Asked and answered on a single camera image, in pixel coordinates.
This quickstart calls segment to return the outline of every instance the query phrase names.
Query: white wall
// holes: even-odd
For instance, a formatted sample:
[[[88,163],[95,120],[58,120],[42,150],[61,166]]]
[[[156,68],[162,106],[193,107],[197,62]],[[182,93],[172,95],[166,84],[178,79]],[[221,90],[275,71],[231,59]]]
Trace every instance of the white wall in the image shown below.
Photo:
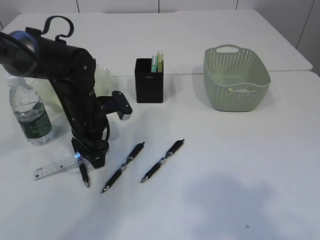
[[[160,0],[160,13],[183,10],[236,9],[237,0]]]
[[[81,13],[157,13],[158,0],[77,0]]]
[[[0,0],[0,6],[4,28],[19,14],[78,12],[76,0]]]
[[[313,0],[239,0],[237,9],[257,10],[295,48]]]
[[[312,71],[320,76],[320,0],[314,2],[297,49],[313,65]]]

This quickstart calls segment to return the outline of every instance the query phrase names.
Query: white table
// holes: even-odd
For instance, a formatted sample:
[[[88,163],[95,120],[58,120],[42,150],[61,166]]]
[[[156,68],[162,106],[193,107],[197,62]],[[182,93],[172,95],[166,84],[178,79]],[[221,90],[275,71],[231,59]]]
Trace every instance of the white table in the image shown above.
[[[320,79],[309,71],[270,76],[261,104],[242,113],[214,110],[200,74],[166,76],[162,104],[136,103],[134,78],[113,78],[133,114],[108,117],[107,165],[90,169],[90,188],[78,169],[33,180],[35,168],[72,153],[70,127],[47,107],[59,137],[30,145],[0,81],[0,239],[319,239]],[[140,184],[182,138],[184,146]],[[100,194],[142,141],[142,152]]]
[[[233,44],[255,51],[268,71],[311,70],[312,65],[254,10],[178,11],[171,13],[59,13],[75,27],[69,45],[87,49],[114,76],[134,76],[137,58],[164,50],[164,73],[202,74],[205,50]],[[22,14],[4,32],[43,29],[53,14]],[[55,19],[47,37],[67,33]]]

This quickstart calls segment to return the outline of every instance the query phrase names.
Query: green highlighter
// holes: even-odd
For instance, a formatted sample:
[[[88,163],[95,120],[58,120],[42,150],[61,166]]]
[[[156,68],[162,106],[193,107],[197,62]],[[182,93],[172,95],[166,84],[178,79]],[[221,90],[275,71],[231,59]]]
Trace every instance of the green highlighter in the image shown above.
[[[151,72],[156,73],[157,72],[157,65],[158,65],[158,57],[157,52],[152,52],[152,63],[151,63]]]
[[[157,61],[158,61],[158,73],[162,73],[163,71],[163,64],[164,64],[164,51],[159,49],[157,52]]]

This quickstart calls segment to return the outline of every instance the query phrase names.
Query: black pen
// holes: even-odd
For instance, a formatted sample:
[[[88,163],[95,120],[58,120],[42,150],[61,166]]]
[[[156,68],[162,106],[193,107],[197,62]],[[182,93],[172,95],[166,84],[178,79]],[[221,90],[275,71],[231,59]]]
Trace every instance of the black pen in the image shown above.
[[[165,156],[161,158],[153,167],[143,176],[140,183],[145,182],[166,162],[166,160],[172,156],[183,144],[184,139],[178,140],[174,143],[174,145],[165,153]]]
[[[103,187],[103,190],[101,193],[103,194],[105,191],[107,191],[111,186],[115,183],[115,181],[120,177],[120,175],[123,173],[123,171],[127,168],[128,164],[135,159],[135,157],[138,155],[138,153],[144,148],[143,143],[137,144],[132,152],[129,154],[129,156],[126,158],[125,163],[123,163],[119,169],[112,175],[112,177],[109,179],[109,181],[106,182],[106,184]]]
[[[82,180],[83,180],[85,186],[87,188],[89,188],[90,187],[89,176],[88,176],[86,164],[84,163],[84,158],[80,155],[79,152],[76,152],[74,154],[74,157],[78,161],[78,165],[79,165],[80,173],[81,173],[81,176],[82,176]]]

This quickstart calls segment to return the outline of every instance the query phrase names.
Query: pen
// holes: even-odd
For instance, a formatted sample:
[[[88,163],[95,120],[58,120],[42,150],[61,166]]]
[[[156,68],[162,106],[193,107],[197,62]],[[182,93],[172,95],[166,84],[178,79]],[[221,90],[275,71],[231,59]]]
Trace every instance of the pen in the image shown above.
[[[157,65],[158,65],[158,57],[157,52],[152,52],[152,63],[151,63],[151,72],[156,73],[157,72]]]
[[[158,73],[162,73],[163,71],[163,63],[164,63],[164,51],[159,49],[157,52],[157,60],[158,60]]]
[[[129,154],[129,156],[126,158],[125,163],[123,163],[119,169],[112,175],[112,177],[106,182],[106,184],[103,187],[103,190],[101,193],[103,194],[105,191],[107,191],[111,186],[115,183],[115,181],[120,177],[120,175],[124,172],[124,170],[127,168],[128,164],[135,159],[135,157],[138,155],[138,153],[144,148],[145,142],[137,144],[132,152]]]
[[[165,156],[162,157],[153,167],[143,176],[140,183],[145,182],[150,179],[151,176],[166,162],[166,160],[172,156],[183,144],[184,139],[176,141],[173,146],[165,153]]]
[[[88,173],[87,173],[87,168],[86,168],[86,165],[85,163],[82,161],[82,156],[80,155],[79,152],[76,152],[74,154],[74,157],[75,159],[78,161],[78,165],[79,165],[79,169],[80,169],[80,173],[81,173],[81,176],[82,176],[82,180],[85,184],[85,186],[87,188],[90,187],[90,183],[89,183],[89,176],[88,176]]]

